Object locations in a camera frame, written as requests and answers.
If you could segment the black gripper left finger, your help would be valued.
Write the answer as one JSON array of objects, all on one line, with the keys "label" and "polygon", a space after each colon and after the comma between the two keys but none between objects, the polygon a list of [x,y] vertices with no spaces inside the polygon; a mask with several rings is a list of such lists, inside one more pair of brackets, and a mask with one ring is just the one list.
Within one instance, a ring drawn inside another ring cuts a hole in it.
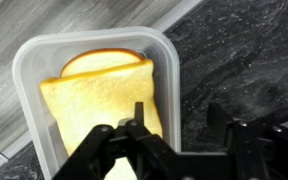
[{"label": "black gripper left finger", "polygon": [[136,121],[144,123],[144,105],[142,102],[136,102],[135,103],[134,118]]}]

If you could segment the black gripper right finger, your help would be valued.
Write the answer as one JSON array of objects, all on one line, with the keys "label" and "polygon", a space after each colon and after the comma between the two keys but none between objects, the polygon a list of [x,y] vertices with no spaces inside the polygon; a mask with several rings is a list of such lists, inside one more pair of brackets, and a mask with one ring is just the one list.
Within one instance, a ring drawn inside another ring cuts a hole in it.
[{"label": "black gripper right finger", "polygon": [[210,103],[207,110],[207,124],[218,144],[229,148],[232,141],[231,125],[233,119],[216,103]]}]

